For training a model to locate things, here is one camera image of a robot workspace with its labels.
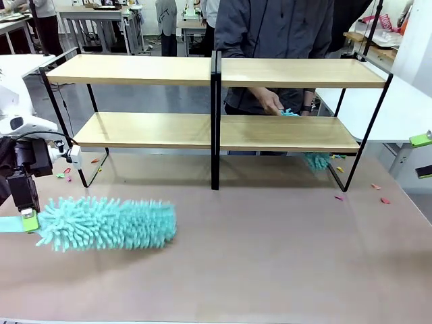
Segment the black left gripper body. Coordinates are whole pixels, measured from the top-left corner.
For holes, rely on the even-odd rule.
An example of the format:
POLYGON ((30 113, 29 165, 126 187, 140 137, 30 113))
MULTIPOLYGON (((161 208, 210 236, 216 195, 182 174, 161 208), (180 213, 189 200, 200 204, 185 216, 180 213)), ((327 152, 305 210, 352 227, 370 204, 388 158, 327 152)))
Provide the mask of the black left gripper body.
POLYGON ((34 177, 51 175, 53 163, 43 139, 1 139, 1 177, 5 178, 19 211, 40 211, 34 177))

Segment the person's right hand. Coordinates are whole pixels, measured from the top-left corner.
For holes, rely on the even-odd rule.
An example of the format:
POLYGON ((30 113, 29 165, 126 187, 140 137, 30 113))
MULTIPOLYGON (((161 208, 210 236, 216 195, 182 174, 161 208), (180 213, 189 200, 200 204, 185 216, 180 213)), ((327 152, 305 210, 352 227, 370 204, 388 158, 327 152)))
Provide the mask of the person's right hand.
POLYGON ((265 87, 252 87, 249 91, 256 97, 267 115, 281 115, 285 108, 281 104, 279 97, 274 92, 265 87))

